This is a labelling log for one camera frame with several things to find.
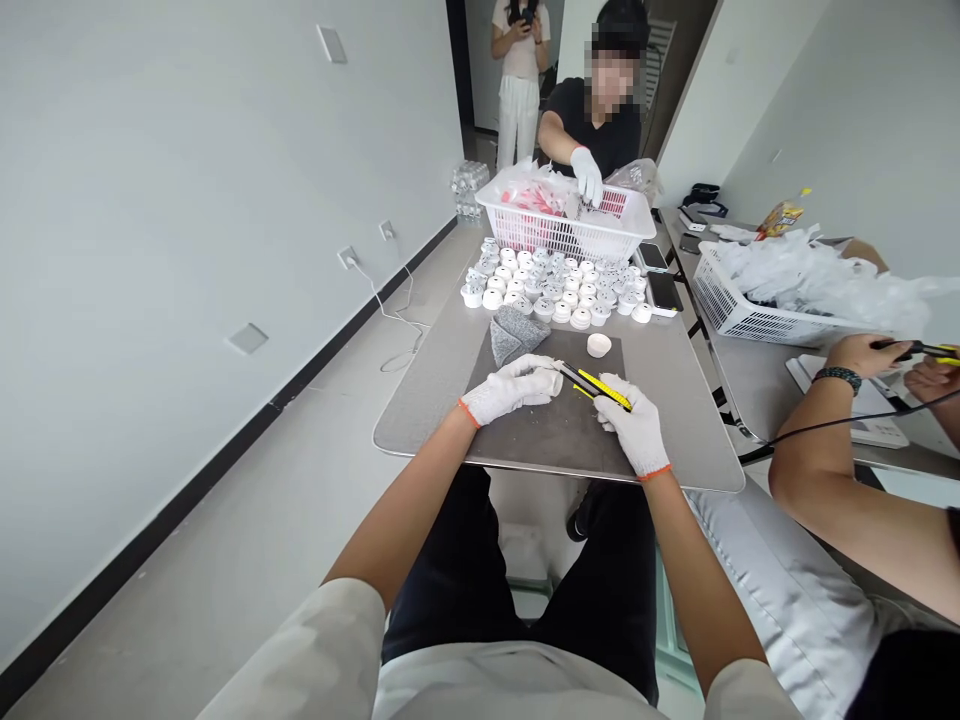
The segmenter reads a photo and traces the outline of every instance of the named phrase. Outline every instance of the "gray mat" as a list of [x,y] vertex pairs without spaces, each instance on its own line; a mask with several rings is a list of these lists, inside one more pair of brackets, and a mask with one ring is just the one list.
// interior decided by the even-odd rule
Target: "gray mat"
[[[565,360],[576,369],[594,377],[602,372],[624,376],[623,346],[620,338],[610,338],[613,347],[604,357],[587,354],[589,333],[556,330],[535,350]],[[487,375],[497,371],[487,330],[480,346],[477,364],[464,391],[470,390]],[[597,422],[593,402],[574,390],[564,378],[563,389],[548,405],[522,407],[494,421],[477,433],[470,454],[495,460],[513,460],[533,465],[580,470],[591,475],[597,471],[633,475],[616,433],[605,432]]]

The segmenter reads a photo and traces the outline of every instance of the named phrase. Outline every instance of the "white pants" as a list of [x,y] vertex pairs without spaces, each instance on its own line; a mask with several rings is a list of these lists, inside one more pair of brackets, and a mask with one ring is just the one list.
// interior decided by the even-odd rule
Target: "white pants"
[[[533,156],[540,115],[540,86],[534,80],[504,75],[500,81],[500,138],[497,172]],[[517,160],[513,159],[516,151]]]
[[687,492],[687,501],[805,718],[844,717],[884,635],[945,629],[905,603],[868,597],[749,478],[737,495]]

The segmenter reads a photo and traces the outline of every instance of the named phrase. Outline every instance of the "wristwatch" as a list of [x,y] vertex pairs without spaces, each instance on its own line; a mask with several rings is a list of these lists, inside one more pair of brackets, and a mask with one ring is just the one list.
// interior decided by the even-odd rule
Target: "wristwatch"
[[850,370],[848,368],[840,368],[840,367],[823,368],[823,370],[821,370],[814,376],[813,381],[816,382],[820,378],[825,378],[825,377],[835,377],[840,380],[846,380],[848,383],[850,383],[850,386],[853,388],[854,397],[857,396],[857,393],[860,392],[860,386],[863,385],[863,378],[857,375],[853,370]]

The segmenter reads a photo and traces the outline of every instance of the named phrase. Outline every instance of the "light switch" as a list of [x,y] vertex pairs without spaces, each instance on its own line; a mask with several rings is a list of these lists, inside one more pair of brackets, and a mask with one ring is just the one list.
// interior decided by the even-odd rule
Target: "light switch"
[[343,43],[340,42],[337,31],[333,28],[324,28],[317,25],[317,32],[320,33],[320,42],[323,43],[327,59],[332,63],[345,64],[347,54],[343,51]]
[[250,355],[269,339],[263,330],[253,323],[248,323],[246,327],[227,338],[227,342],[244,355]]

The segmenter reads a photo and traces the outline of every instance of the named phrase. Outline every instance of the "gray cloth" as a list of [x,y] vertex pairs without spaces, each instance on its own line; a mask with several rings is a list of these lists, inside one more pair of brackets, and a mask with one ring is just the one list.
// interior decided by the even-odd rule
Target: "gray cloth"
[[533,352],[548,335],[550,328],[539,320],[527,317],[509,305],[501,306],[490,321],[490,345],[497,367]]

